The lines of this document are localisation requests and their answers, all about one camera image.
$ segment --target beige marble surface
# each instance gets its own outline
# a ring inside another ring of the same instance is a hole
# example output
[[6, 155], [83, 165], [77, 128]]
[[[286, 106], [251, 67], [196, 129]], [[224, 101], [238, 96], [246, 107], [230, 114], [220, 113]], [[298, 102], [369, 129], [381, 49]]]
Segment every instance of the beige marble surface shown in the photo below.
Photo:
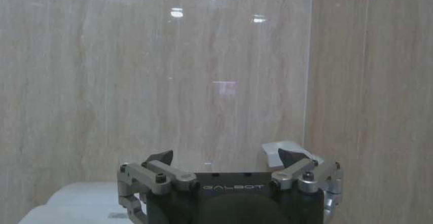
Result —
[[262, 170], [262, 143], [303, 140], [310, 8], [0, 0], [0, 223], [167, 149], [180, 168]]
[[433, 219], [433, 0], [314, 0], [306, 147], [341, 161], [334, 223]]

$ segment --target bolt head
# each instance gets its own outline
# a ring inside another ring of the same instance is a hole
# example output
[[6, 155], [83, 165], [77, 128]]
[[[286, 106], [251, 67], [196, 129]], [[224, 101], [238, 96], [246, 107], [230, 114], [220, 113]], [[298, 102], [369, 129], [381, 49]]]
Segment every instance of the bolt head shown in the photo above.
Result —
[[314, 174], [313, 174], [311, 172], [305, 172], [305, 173], [302, 174], [302, 178], [303, 178], [303, 180], [306, 180], [306, 181], [313, 181], [313, 180], [314, 180]]
[[156, 174], [156, 183], [164, 183], [167, 181], [167, 176], [163, 173]]

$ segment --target white surface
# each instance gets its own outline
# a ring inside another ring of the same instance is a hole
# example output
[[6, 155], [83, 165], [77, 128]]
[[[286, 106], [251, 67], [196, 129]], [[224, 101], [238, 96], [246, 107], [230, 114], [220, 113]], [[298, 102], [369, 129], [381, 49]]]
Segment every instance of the white surface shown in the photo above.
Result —
[[321, 164], [323, 159], [315, 155], [313, 155], [305, 148], [302, 148], [295, 142], [292, 141], [279, 141], [272, 143], [262, 144], [263, 151], [267, 155], [267, 165], [270, 168], [282, 167], [283, 162], [279, 159], [278, 149], [283, 149], [286, 151], [305, 153], [306, 156], [318, 161]]
[[115, 182], [77, 182], [63, 187], [19, 224], [131, 224], [117, 204]]

